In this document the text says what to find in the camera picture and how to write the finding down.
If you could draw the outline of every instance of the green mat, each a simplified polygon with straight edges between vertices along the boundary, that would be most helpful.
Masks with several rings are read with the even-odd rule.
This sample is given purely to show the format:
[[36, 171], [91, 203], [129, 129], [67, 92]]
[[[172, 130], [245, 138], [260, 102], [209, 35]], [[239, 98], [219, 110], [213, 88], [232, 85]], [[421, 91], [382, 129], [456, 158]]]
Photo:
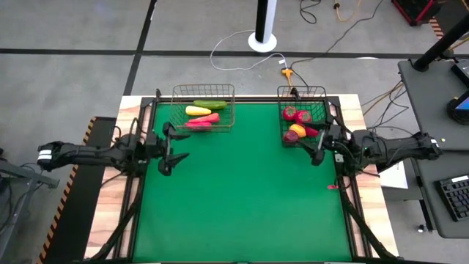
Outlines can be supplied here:
[[[169, 118], [157, 109], [155, 130]], [[190, 155], [148, 169], [133, 262], [350, 261], [333, 157], [281, 146], [276, 104], [237, 104], [230, 133], [174, 142]]]

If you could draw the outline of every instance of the yellow toy vegetable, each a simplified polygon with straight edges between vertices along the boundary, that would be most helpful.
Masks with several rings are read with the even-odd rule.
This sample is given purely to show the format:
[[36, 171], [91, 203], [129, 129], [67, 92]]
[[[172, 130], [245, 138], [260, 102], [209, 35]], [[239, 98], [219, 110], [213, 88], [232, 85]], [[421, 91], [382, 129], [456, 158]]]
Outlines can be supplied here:
[[212, 110], [205, 109], [197, 106], [187, 106], [185, 108], [185, 113], [188, 115], [206, 115], [212, 114]]
[[289, 130], [296, 132], [300, 138], [306, 136], [306, 130], [301, 125], [293, 124], [289, 127]]

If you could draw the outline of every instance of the red fruit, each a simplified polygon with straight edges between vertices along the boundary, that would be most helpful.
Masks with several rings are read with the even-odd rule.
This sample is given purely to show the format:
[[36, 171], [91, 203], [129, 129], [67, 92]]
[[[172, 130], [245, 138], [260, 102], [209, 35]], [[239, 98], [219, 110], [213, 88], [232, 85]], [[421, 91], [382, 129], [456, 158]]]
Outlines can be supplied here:
[[301, 110], [296, 113], [295, 121], [296, 123], [311, 122], [313, 121], [313, 117], [311, 116], [309, 111]]
[[316, 137], [319, 136], [320, 132], [314, 128], [305, 127], [306, 136]]
[[283, 140], [286, 142], [286, 143], [295, 143], [296, 141], [298, 141], [300, 139], [300, 137], [298, 136], [298, 134], [294, 131], [287, 131], [285, 134], [284, 134], [284, 137], [283, 137]]
[[196, 131], [206, 131], [212, 126], [211, 122], [187, 122], [184, 124], [187, 128]]
[[282, 113], [282, 115], [284, 116], [284, 119], [286, 121], [293, 121], [293, 120], [295, 120], [296, 113], [297, 113], [297, 111], [296, 111], [296, 108], [294, 106], [287, 106], [287, 107], [285, 107], [284, 112]]
[[220, 114], [213, 113], [205, 117], [194, 118], [192, 120], [189, 120], [188, 122], [218, 122], [218, 121], [220, 121]]

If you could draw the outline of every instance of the wire basket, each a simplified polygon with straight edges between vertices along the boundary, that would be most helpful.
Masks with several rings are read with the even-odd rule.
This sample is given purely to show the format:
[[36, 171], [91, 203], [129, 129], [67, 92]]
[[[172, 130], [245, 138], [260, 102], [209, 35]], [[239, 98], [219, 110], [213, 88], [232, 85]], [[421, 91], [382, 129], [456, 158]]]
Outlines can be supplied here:
[[[290, 87], [280, 86], [277, 89], [278, 95], [278, 116], [280, 117], [280, 138], [285, 147], [299, 147], [297, 144], [284, 142], [283, 135], [289, 130], [289, 127], [295, 124], [295, 121], [286, 121], [283, 118], [283, 111], [287, 106], [294, 106], [298, 111], [308, 111], [313, 124], [325, 125], [326, 117], [329, 115], [329, 102], [326, 97], [324, 87]], [[317, 146], [320, 137], [303, 137], [300, 140], [308, 142], [312, 146]]]
[[[195, 117], [185, 113], [186, 106], [192, 106], [195, 100], [224, 100], [227, 107], [212, 110], [220, 114], [220, 121], [214, 122], [208, 130], [194, 130], [185, 123]], [[188, 132], [230, 132], [235, 123], [235, 87], [231, 84], [183, 84], [173, 88], [169, 122], [177, 131]]]

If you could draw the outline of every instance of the keyboard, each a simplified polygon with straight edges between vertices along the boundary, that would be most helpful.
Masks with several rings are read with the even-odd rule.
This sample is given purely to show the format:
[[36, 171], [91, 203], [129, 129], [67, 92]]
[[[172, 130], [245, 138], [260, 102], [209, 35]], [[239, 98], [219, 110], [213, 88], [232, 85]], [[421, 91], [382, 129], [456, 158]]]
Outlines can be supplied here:
[[438, 192], [454, 221], [469, 219], [469, 176], [436, 182]]

